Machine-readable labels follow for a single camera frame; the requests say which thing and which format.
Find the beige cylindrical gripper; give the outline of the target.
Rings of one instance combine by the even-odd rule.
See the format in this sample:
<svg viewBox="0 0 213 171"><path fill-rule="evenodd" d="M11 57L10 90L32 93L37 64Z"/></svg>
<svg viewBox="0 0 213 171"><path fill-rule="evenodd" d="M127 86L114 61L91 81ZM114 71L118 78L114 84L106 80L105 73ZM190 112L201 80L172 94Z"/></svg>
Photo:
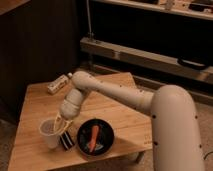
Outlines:
<svg viewBox="0 0 213 171"><path fill-rule="evenodd" d="M59 113L56 115L55 117L55 121L54 121L54 132L56 132L61 125L61 116L69 121L65 121L65 126L62 128L61 132L65 132L67 131L70 126L72 125L73 118L77 117L80 109L81 109L81 105L84 101L84 94L78 90L78 89L72 89L67 96L65 97L65 99L63 100L60 108L59 108Z"/></svg>

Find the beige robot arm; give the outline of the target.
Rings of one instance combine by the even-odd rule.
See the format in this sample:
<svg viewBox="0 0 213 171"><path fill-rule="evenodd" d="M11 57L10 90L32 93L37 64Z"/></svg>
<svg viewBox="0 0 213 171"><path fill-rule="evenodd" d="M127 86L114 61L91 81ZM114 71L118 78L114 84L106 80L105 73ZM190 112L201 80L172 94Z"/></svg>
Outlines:
<svg viewBox="0 0 213 171"><path fill-rule="evenodd" d="M96 91L151 118L155 171L205 171L197 111L182 87L165 85L155 92L125 87L75 72L73 88L59 114L65 120L79 115L87 94Z"/></svg>

